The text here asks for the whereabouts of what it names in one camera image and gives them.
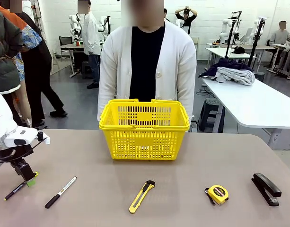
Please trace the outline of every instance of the white brick wall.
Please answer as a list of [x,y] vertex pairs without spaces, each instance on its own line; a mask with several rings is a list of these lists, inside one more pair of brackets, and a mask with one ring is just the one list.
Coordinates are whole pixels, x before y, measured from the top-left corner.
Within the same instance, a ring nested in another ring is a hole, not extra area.
[[[43,24],[48,46],[55,52],[60,52],[58,36],[71,36],[69,14],[77,13],[77,0],[39,0]],[[115,30],[121,25],[121,2],[117,0],[92,0],[92,10],[97,18],[111,16],[111,27]],[[232,11],[243,11],[240,31],[245,34],[247,29],[254,26],[258,16],[268,17],[264,35],[259,41],[266,44],[272,31],[278,29],[278,22],[286,20],[290,32],[290,0],[165,0],[168,10],[167,18],[176,21],[175,10],[189,6],[198,12],[193,22],[190,36],[199,37],[198,59],[208,59],[206,43],[219,39],[222,21],[231,15]]]

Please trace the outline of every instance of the plastic shopping basket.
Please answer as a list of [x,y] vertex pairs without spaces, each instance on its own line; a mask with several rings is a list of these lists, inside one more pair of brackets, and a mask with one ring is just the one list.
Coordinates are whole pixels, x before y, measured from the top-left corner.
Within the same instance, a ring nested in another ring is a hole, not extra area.
[[99,127],[113,159],[175,160],[190,123],[178,101],[111,100]]

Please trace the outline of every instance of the black stapler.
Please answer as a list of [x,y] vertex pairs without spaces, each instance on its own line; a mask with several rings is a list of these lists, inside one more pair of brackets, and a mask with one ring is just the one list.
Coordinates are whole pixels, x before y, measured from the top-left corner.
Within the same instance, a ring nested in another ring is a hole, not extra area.
[[253,174],[253,183],[258,188],[269,206],[279,206],[277,197],[281,197],[281,190],[263,174]]

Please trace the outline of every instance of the tape measure label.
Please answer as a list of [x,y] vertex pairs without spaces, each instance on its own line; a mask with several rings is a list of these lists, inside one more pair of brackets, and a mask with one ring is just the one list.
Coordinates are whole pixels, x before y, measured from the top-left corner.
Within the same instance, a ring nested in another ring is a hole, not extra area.
[[220,187],[215,187],[213,189],[213,191],[214,191],[215,194],[217,194],[220,197],[223,197],[223,196],[226,195],[225,191],[222,188],[220,188]]

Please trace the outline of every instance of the person in gray sweatshirt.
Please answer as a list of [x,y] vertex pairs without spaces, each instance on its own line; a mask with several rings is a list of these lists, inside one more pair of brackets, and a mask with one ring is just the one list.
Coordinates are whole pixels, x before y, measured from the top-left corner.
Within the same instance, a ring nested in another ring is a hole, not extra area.
[[287,41],[290,42],[290,33],[286,30],[286,25],[286,21],[279,22],[280,29],[272,34],[270,44],[285,44]]

